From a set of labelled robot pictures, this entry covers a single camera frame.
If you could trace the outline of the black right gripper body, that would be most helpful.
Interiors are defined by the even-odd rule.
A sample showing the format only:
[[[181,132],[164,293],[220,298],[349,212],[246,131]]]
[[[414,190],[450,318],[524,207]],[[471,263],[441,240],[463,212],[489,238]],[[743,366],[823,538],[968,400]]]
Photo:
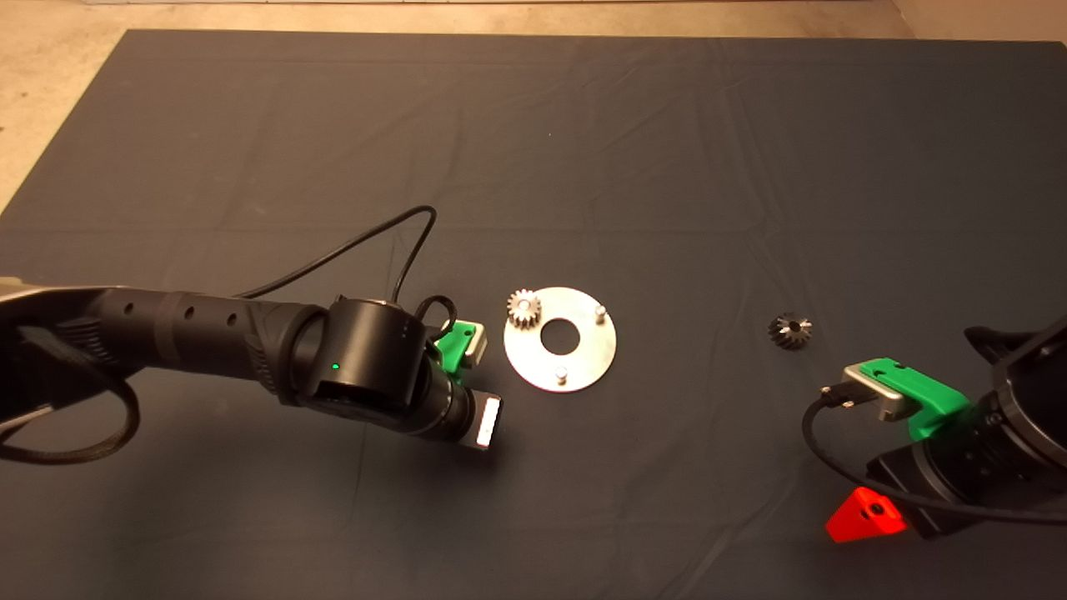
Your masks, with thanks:
[[[880,453],[866,463],[866,474],[873,481],[899,490],[899,493],[922,495],[958,505],[968,502],[934,465],[934,460],[922,442]],[[965,528],[975,527],[983,522],[980,519],[944,510],[917,507],[907,502],[895,500],[893,504],[921,538],[946,537]]]

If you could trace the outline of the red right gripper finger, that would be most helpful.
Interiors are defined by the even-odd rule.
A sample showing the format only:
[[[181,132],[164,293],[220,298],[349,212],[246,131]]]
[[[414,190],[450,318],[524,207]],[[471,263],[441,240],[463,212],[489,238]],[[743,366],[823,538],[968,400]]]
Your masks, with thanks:
[[[892,536],[907,528],[907,522],[890,498],[869,487],[854,487],[824,524],[835,543]]]

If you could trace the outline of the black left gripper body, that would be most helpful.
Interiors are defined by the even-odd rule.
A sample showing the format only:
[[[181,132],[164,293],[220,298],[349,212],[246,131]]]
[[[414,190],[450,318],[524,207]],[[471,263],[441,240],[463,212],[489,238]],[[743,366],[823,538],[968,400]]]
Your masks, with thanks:
[[[501,413],[499,395],[457,385],[443,419],[442,439],[460,447],[488,451],[494,442]]]

